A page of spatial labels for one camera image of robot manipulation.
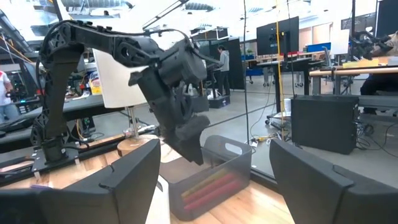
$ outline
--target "robotic arm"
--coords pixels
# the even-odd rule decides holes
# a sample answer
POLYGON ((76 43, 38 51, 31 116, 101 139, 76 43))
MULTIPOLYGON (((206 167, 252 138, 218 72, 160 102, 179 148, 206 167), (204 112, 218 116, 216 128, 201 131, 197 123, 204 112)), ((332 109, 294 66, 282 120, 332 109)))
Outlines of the robotic arm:
POLYGON ((128 85, 139 85, 164 141, 188 161, 203 163, 200 134, 210 121, 206 116, 194 115, 190 97, 183 94, 185 84, 206 78, 201 55, 186 35, 164 51, 144 34, 115 32, 111 27, 95 27, 82 21, 62 21, 51 28, 40 50, 40 61, 47 70, 43 111, 34 121, 31 134, 32 143, 42 148, 47 162, 68 157, 62 140, 67 131, 62 116, 65 89, 85 47, 91 47, 112 55, 126 67, 147 67, 132 73, 128 85))
POLYGON ((355 36, 350 36, 349 40, 352 43, 354 56, 357 58, 364 57, 368 60, 383 56, 394 48, 390 36, 377 38, 367 31, 355 32, 355 36))

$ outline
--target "ceiling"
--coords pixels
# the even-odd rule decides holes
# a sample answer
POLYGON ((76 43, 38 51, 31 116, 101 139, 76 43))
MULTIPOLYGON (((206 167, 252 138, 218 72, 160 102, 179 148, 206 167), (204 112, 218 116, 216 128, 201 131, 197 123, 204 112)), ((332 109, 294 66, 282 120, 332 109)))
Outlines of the ceiling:
MULTIPOLYGON (((69 15, 81 19, 104 19, 104 10, 110 15, 121 17, 128 15, 134 24, 145 24, 161 14, 177 0, 58 0, 63 3, 69 15)), ((32 31, 32 26, 48 26, 57 22, 51 12, 52 4, 48 0, 7 0, 2 10, 12 24, 19 29, 27 40, 43 39, 42 35, 32 31)), ((289 0, 290 16, 305 17, 320 9, 325 0, 289 0)), ((246 0, 247 30, 270 22, 288 18, 286 0, 246 0)), ((197 27, 229 27, 230 33, 243 31, 244 7, 242 0, 190 0, 174 10, 151 27, 173 27, 188 32, 197 27)))

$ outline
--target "concrete floor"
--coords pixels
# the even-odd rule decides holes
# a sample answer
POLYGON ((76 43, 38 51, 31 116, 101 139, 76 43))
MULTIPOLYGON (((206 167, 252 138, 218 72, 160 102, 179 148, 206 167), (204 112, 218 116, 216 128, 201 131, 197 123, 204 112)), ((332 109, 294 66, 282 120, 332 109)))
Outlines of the concrete floor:
MULTIPOLYGON (((267 136, 275 133, 273 127, 266 126, 264 121, 266 116, 276 110, 275 108, 275 88, 263 87, 262 77, 253 77, 254 83, 248 83, 248 111, 249 111, 249 127, 252 126, 252 135, 267 136)), ((284 95, 291 97, 293 95, 291 75, 283 76, 284 95)), ((361 80, 354 81, 351 90, 354 95, 359 94, 359 88, 362 85, 361 80)), ((331 83, 322 83, 322 92, 331 92, 331 83)), ((303 94, 303 88, 294 88, 295 94, 303 94)), ((148 106, 141 106, 135 109, 135 114, 141 120, 157 124, 153 114, 149 113, 148 106)), ((210 121, 211 127, 204 130, 201 135, 201 143, 205 142, 208 136, 217 134, 227 138, 235 139, 237 141, 246 141, 246 115, 244 106, 244 93, 242 91, 231 92, 231 104, 221 109, 211 109, 206 114, 210 121)), ((105 114, 94 117, 96 130, 105 134, 104 138, 122 133, 123 129, 128 127, 127 117, 121 113, 105 114)), ((384 142, 384 135, 386 127, 378 126, 374 139, 380 144, 384 142)), ((395 135, 398 129, 391 128, 387 135, 387 144, 385 150, 392 154, 398 155, 398 139, 395 135)), ((312 149, 303 147, 304 150, 311 152, 327 161, 334 164, 365 175, 372 179, 376 179, 387 185, 398 188, 398 176, 395 170, 398 170, 398 158, 388 155, 382 150, 377 151, 361 151, 355 149, 353 153, 348 156, 336 154, 332 152, 321 151, 319 149, 312 149)), ((30 153, 27 150, 20 150, 11 152, 10 154, 0 154, 0 161, 7 160, 11 157, 20 156, 22 154, 30 153)), ((268 175, 272 174, 271 165, 269 162, 269 146, 266 143, 258 145, 256 152, 252 155, 252 167, 268 175)))

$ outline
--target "wooden table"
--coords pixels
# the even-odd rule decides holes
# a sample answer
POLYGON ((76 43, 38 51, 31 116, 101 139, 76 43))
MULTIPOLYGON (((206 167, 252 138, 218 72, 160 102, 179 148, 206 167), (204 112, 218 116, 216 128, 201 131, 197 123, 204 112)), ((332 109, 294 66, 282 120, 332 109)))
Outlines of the wooden table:
MULTIPOLYGON (((118 137, 100 140, 91 143, 91 145, 118 137)), ((162 159, 167 159, 166 157, 172 154, 170 150, 171 148, 168 145, 162 145, 162 159)), ((106 167, 119 158, 119 154, 115 150, 81 161, 79 165, 43 174, 40 180, 32 177, 7 185, 3 189, 29 188, 33 184, 62 189, 106 167)), ((255 182, 251 182, 247 188, 192 222, 181 222, 172 214, 170 215, 172 223, 294 223, 283 197, 255 182)))
MULTIPOLYGON (((346 68, 335 67, 336 70, 334 72, 335 75, 335 93, 337 95, 340 94, 340 86, 341 86, 341 77, 342 76, 358 76, 360 74, 386 74, 386 73, 398 73, 398 67, 389 67, 389 66, 379 66, 377 68, 346 68)), ((321 71, 316 70, 310 72, 310 77, 312 77, 312 93, 313 95, 321 94, 321 77, 331 75, 331 71, 321 71)))

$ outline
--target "white board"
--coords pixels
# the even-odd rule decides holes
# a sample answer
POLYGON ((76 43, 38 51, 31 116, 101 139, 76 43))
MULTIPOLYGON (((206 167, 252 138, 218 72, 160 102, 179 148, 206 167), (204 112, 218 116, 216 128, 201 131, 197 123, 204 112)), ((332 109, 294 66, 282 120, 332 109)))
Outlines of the white board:
POLYGON ((331 55, 348 53, 349 30, 333 30, 331 33, 331 55))
MULTIPOLYGON (((140 27, 135 27, 126 19, 102 19, 94 21, 94 25, 111 26, 120 32, 142 32, 140 27)), ((104 106, 106 108, 120 108, 146 103, 138 85, 128 86, 131 72, 140 72, 144 67, 126 68, 115 61, 110 54, 93 50, 96 67, 101 83, 104 106)))

